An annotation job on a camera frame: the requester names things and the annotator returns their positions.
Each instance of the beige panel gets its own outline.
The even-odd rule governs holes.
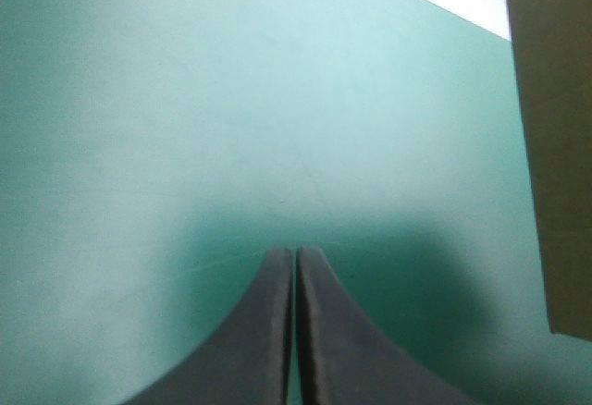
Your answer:
[[[592,0],[508,0],[551,329],[592,339]]]

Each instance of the curved black piece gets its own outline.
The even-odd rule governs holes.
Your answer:
[[[292,257],[267,252],[255,279],[203,345],[129,405],[280,405],[291,346]]]
[[[323,251],[297,254],[296,320],[306,405],[469,405],[370,322]]]

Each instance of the teal wall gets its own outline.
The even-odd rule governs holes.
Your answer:
[[[546,322],[508,42],[423,0],[0,21],[0,403],[124,399],[301,243],[485,403],[592,403],[592,344]]]

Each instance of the black rubber object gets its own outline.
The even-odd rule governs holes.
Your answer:
[[[297,254],[296,321],[306,405],[475,405],[382,334],[323,251]]]
[[[291,281],[290,251],[268,251],[255,279],[214,334],[126,403],[283,405],[290,369]]]

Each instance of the dark gray rubber edge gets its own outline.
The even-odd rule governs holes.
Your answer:
[[[323,251],[297,253],[296,323],[305,405],[475,405],[394,345],[348,295]]]
[[[283,405],[291,349],[292,255],[267,252],[228,318],[187,359],[125,402]]]

